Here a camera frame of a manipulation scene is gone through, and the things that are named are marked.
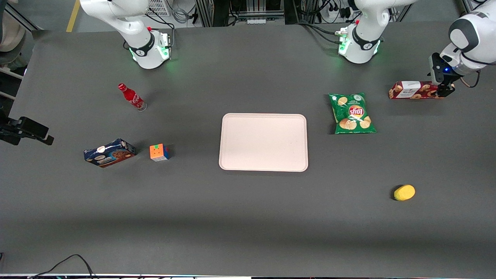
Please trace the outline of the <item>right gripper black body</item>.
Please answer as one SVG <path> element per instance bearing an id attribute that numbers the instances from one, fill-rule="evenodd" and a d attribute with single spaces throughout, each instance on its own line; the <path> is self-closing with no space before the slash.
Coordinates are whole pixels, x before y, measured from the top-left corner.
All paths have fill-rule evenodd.
<path id="1" fill-rule="evenodd" d="M 0 120 L 0 139 L 11 145 L 19 145 L 22 131 L 19 129 L 21 119 L 1 119 Z"/>

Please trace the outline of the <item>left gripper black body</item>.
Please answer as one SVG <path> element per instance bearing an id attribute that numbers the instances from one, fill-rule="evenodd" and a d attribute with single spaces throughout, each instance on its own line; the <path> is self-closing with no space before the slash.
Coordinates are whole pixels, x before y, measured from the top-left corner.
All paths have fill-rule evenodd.
<path id="1" fill-rule="evenodd" d="M 443 81 L 441 82 L 441 88 L 443 89 L 454 89 L 454 83 L 458 81 L 462 76 L 456 72 L 444 72 Z"/>

